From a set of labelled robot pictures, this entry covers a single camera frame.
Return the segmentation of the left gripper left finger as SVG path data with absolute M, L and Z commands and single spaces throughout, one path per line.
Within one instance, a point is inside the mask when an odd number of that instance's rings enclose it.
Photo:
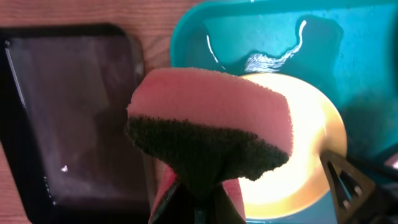
M 193 196 L 179 181 L 174 181 L 161 196 L 149 224 L 194 224 Z

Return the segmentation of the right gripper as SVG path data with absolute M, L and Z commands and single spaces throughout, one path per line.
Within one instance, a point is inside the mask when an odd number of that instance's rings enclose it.
M 397 146 L 376 157 L 348 156 L 323 151 L 326 174 L 338 224 L 397 223 Z

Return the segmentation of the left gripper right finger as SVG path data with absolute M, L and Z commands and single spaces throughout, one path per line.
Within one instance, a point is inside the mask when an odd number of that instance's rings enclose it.
M 213 223 L 246 224 L 239 182 L 223 182 L 213 191 Z

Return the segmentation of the yellow-green rimmed plate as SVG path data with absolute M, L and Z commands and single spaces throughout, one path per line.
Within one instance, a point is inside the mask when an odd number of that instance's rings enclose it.
M 255 73 L 245 79 L 284 95 L 293 126 L 288 163 L 251 182 L 240 179 L 248 223 L 336 223 L 320 153 L 347 155 L 343 120 L 334 104 L 311 84 L 288 75 Z

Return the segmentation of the pink green sponge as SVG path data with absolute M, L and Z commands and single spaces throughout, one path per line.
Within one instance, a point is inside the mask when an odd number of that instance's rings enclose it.
M 179 181 L 193 196 L 194 223 L 213 223 L 218 185 L 255 181 L 293 151 L 286 97 L 227 73 L 153 70 L 134 90 L 127 117 L 134 147 L 166 165 L 152 210 Z

